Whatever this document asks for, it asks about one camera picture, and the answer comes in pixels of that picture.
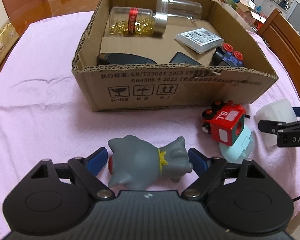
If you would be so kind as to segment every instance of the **kettle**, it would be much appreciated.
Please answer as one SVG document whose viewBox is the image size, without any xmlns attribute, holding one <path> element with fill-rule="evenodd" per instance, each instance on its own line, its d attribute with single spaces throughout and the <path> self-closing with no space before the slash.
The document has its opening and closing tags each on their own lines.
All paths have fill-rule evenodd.
<svg viewBox="0 0 300 240">
<path fill-rule="evenodd" d="M 280 3 L 279 3 L 279 6 L 284 9 L 284 10 L 287 10 L 288 7 L 289 7 L 289 3 L 287 0 L 281 0 Z"/>
</svg>

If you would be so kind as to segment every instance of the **product label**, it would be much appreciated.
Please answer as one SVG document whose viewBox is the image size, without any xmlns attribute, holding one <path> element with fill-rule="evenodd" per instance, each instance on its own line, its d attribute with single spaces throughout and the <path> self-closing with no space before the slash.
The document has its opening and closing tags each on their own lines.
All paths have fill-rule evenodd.
<svg viewBox="0 0 300 240">
<path fill-rule="evenodd" d="M 221 39 L 220 37 L 216 36 L 215 34 L 213 34 L 212 32 L 210 32 L 204 28 L 181 33 L 181 35 L 186 37 L 187 39 L 195 42 L 199 46 L 203 46 L 210 42 Z"/>
<path fill-rule="evenodd" d="M 128 20 L 128 32 L 134 33 L 136 28 L 136 20 L 138 15 L 138 8 L 131 8 Z"/>
<path fill-rule="evenodd" d="M 238 111 L 231 110 L 230 113 L 227 115 L 226 120 L 232 122 L 238 114 Z"/>
</svg>

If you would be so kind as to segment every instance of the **umbrella symbol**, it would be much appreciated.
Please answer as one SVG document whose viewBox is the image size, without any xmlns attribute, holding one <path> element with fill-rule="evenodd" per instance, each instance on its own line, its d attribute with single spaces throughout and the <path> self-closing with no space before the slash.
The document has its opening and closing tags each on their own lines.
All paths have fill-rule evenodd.
<svg viewBox="0 0 300 240">
<path fill-rule="evenodd" d="M 122 96 L 122 95 L 120 95 L 120 93 L 125 92 L 126 90 L 127 90 L 127 88 L 111 88 L 112 92 L 118 93 L 117 97 Z"/>
<path fill-rule="evenodd" d="M 141 91 L 141 95 L 143 95 L 143 93 L 144 93 L 145 91 L 149 91 L 149 90 L 150 90 L 150 87 L 143 87 L 143 88 L 137 89 L 137 91 Z"/>
</svg>

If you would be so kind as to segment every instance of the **gray toy figure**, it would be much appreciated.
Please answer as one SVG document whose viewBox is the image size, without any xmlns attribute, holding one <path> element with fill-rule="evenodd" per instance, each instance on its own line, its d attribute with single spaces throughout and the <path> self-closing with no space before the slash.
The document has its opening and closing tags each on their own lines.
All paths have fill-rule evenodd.
<svg viewBox="0 0 300 240">
<path fill-rule="evenodd" d="M 179 182 L 193 168 L 183 137 L 161 148 L 133 135 L 111 139 L 108 144 L 113 152 L 108 162 L 112 174 L 108 187 L 145 190 L 160 176 Z"/>
</svg>

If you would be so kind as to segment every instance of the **gold packaging bag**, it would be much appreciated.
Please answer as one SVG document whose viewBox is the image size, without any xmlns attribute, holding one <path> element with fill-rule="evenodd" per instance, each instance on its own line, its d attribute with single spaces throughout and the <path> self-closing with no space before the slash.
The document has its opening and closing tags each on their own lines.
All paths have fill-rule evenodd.
<svg viewBox="0 0 300 240">
<path fill-rule="evenodd" d="M 0 64 L 18 38 L 18 33 L 9 21 L 0 28 Z"/>
</svg>

